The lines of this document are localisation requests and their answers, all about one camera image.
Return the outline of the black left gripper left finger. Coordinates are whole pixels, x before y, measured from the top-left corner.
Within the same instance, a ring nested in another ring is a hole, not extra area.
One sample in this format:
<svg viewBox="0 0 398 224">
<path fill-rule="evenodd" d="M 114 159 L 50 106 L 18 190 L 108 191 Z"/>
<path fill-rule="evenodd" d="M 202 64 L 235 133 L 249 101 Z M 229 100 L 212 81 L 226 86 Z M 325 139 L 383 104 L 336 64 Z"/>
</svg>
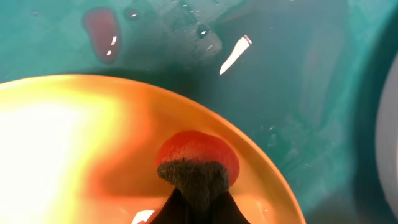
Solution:
<svg viewBox="0 0 398 224">
<path fill-rule="evenodd" d="M 164 206 L 149 218 L 149 224 L 189 224 L 188 205 L 179 189 L 174 188 Z"/>
</svg>

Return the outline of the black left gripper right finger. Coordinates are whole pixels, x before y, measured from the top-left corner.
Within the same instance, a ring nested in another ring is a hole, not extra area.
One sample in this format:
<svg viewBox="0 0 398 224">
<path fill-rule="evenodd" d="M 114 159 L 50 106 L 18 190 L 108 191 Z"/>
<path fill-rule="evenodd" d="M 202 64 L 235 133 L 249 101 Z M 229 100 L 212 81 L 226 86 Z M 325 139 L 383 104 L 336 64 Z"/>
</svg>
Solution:
<svg viewBox="0 0 398 224">
<path fill-rule="evenodd" d="M 214 201 L 214 224 L 249 224 L 229 191 Z"/>
</svg>

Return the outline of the yellow round plate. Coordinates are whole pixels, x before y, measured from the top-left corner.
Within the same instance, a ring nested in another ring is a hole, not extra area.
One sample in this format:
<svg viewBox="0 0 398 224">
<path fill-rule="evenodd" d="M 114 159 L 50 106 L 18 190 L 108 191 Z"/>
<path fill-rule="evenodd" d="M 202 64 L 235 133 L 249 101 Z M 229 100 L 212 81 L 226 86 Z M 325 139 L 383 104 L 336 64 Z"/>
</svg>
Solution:
<svg viewBox="0 0 398 224">
<path fill-rule="evenodd" d="M 51 75 L 1 85 L 2 223 L 150 223 L 172 186 L 161 145 L 196 130 L 224 140 L 249 223 L 304 223 L 291 188 L 242 131 L 186 97 L 132 80 Z"/>
</svg>

